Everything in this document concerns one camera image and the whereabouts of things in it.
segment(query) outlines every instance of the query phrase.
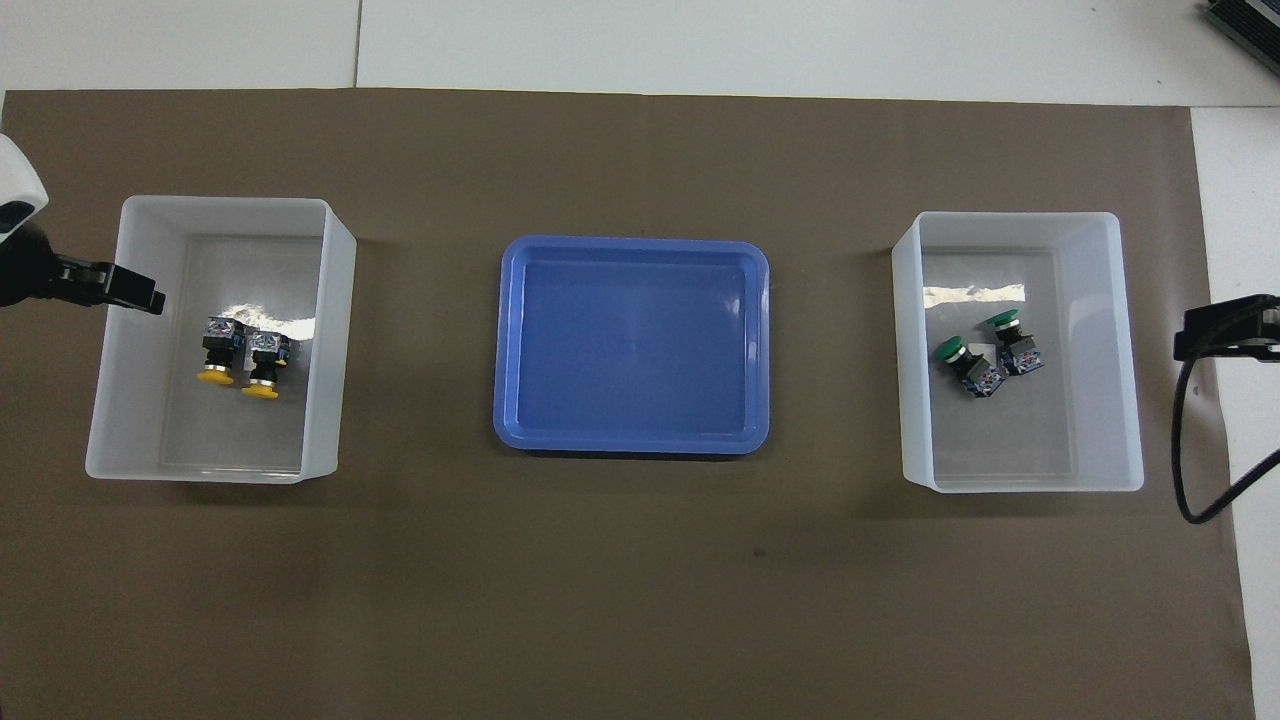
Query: blue plastic tray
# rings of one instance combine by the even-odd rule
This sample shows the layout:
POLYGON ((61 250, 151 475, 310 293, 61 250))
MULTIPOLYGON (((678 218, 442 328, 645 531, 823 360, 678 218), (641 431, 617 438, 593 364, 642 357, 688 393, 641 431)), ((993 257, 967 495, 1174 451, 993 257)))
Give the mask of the blue plastic tray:
POLYGON ((745 455, 769 433, 746 242, 527 236, 502 258, 493 424, 521 450, 745 455))

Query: white table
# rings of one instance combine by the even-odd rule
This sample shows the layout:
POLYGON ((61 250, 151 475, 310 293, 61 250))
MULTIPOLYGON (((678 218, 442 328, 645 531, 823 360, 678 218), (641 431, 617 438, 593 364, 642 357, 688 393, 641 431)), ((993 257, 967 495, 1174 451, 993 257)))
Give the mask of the white table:
MULTIPOLYGON (((0 5, 0 102, 3 88, 351 86, 1189 105, 1212 296, 1280 291, 1280 79, 1193 0, 0 5)), ((1239 475, 1280 445, 1265 429, 1280 377, 1219 368, 1239 475)), ((1234 514, 1257 714, 1280 720, 1280 478, 1234 514)))

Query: brown tabletop surface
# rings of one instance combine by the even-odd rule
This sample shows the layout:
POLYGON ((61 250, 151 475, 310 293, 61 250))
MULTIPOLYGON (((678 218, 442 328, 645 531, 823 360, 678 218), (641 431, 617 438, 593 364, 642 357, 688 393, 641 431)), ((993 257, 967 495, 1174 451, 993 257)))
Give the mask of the brown tabletop surface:
POLYGON ((1187 525, 1169 475, 1171 337, 1208 299, 1187 109, 10 92, 3 131, 59 252, 110 259, 137 193, 323 197, 360 241, 339 469, 298 486, 88 478, 104 310, 0 310, 6 720, 1253 716, 1230 518, 1187 525), (1142 491, 902 479, 888 250, 922 210, 1120 218, 1142 491), (498 260, 529 233, 759 246, 764 447, 503 446, 498 260))

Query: white plastic bin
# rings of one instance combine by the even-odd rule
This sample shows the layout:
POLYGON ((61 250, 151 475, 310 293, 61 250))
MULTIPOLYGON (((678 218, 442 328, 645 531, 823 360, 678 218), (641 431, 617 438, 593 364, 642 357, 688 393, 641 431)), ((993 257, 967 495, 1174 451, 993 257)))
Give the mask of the white plastic bin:
POLYGON ((156 278, 160 316, 110 307, 86 471, 296 483, 338 466, 356 240, 323 200, 136 196, 115 261, 156 278), (210 315, 298 341, 278 400, 202 383, 210 315))
MULTIPOLYGON (((1110 213, 922 213, 893 247, 906 479, 947 493, 1142 487, 1120 223, 1110 213), (1046 365, 969 396, 933 357, 1019 309, 1046 365)), ((995 359, 989 357, 993 364, 995 359)))

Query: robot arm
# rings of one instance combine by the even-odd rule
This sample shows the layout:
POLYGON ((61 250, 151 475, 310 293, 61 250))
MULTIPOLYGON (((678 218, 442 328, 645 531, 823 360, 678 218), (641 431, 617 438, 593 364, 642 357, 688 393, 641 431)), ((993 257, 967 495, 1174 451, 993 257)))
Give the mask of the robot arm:
POLYGON ((154 279, 114 263, 56 255, 45 233, 28 222, 49 204, 40 176, 12 140, 0 135, 0 306, 28 297, 91 306, 104 302, 164 311, 154 279))

